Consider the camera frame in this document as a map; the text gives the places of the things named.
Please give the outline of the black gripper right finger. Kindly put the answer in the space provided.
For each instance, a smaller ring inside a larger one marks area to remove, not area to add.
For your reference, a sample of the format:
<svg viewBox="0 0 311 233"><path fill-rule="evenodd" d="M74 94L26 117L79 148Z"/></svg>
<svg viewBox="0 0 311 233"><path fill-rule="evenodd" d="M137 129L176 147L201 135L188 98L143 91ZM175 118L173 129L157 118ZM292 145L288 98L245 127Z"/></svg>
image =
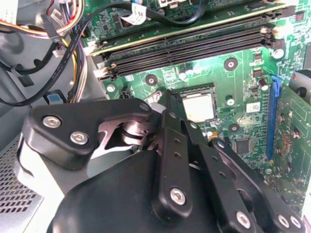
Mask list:
<svg viewBox="0 0 311 233"><path fill-rule="evenodd" d="M229 145L216 138L207 142L196 123L183 122L221 232L305 232L302 220Z"/></svg>

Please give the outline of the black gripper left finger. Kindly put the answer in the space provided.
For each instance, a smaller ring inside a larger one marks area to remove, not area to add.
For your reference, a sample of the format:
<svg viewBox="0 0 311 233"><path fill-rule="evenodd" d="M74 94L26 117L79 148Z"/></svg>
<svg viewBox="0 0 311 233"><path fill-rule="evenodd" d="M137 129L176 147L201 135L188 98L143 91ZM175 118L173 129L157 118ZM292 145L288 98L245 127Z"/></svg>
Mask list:
<svg viewBox="0 0 311 233"><path fill-rule="evenodd" d="M192 211L186 112L179 94L159 102L101 100L40 106L25 118L17 179L57 206L75 186L142 151L158 155L152 208L164 221Z"/></svg>

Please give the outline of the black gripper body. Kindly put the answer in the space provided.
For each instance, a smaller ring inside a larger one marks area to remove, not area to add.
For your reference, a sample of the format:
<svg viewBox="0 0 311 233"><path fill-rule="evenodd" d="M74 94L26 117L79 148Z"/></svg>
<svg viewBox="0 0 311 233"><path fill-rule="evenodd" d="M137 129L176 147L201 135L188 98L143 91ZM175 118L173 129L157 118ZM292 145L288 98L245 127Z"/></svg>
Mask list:
<svg viewBox="0 0 311 233"><path fill-rule="evenodd" d="M158 155L138 152L70 190L50 233L217 233L209 189L201 171L189 167L193 209L179 221L160 219L152 208Z"/></svg>

